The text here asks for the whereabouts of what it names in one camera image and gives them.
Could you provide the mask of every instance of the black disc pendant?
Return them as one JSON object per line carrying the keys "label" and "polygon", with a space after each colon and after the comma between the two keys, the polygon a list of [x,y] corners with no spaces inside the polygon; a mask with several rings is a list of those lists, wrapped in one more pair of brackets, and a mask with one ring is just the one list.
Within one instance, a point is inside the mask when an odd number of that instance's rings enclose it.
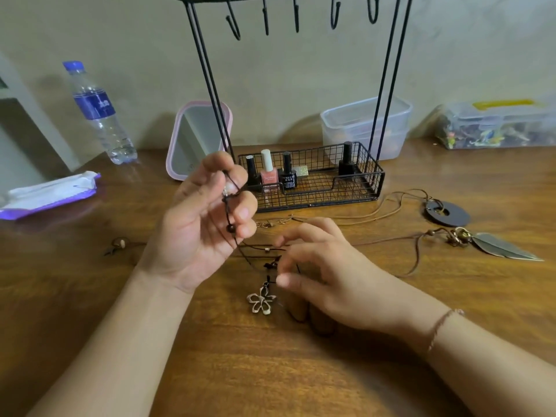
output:
{"label": "black disc pendant", "polygon": [[465,227],[471,220],[469,214],[458,205],[437,200],[425,204],[425,218],[446,227]]}

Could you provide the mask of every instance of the clear storage box with yellow handle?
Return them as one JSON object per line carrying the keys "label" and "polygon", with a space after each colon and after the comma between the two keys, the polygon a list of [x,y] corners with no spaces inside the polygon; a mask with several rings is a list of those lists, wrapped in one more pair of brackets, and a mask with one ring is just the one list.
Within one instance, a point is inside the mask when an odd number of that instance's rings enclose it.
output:
{"label": "clear storage box with yellow handle", "polygon": [[556,146],[556,96],[447,104],[436,136],[448,149]]}

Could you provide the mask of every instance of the clear plastic bottle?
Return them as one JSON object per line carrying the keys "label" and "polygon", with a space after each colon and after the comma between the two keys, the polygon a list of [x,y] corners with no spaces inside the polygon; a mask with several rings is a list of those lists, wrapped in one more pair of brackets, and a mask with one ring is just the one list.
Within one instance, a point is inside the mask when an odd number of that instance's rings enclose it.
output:
{"label": "clear plastic bottle", "polygon": [[137,151],[118,121],[105,90],[89,80],[82,62],[65,61],[63,65],[70,75],[73,99],[94,127],[110,160],[118,165],[136,160]]}

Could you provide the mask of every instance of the brown tabletop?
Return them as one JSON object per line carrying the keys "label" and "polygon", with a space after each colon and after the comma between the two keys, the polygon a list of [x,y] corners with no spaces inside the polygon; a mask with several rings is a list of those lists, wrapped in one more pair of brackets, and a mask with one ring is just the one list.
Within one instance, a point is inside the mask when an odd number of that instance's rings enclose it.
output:
{"label": "brown tabletop", "polygon": [[[76,356],[141,253],[104,257],[105,248],[117,236],[146,241],[177,188],[166,175],[165,152],[142,151],[140,158],[114,166],[101,155],[84,167],[102,174],[96,196],[0,222],[1,415],[23,415]],[[491,232],[546,260],[502,259],[426,241],[418,272],[407,281],[556,364],[556,149],[446,151],[430,140],[408,140],[398,159],[382,165],[383,193],[426,189],[466,209],[470,231]],[[296,213],[364,215],[375,207]],[[346,237],[355,243],[435,228],[421,208],[408,200],[397,215],[345,227]],[[270,242],[280,230],[261,230],[251,242]],[[415,260],[411,241],[359,248],[392,273],[404,273]],[[153,416],[467,415],[426,364],[393,339],[347,328],[321,337],[278,306],[269,316],[252,314],[246,296],[261,282],[233,257],[198,289]]]}

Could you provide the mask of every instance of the blue label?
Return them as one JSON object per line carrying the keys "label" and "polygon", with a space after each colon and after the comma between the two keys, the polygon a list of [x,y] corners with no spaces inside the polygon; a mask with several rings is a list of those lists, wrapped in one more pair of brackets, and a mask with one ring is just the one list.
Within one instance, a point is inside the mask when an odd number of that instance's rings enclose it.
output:
{"label": "blue label", "polygon": [[112,103],[108,99],[108,95],[104,90],[94,93],[74,95],[76,104],[81,112],[88,120],[96,120],[113,116],[116,112]]}

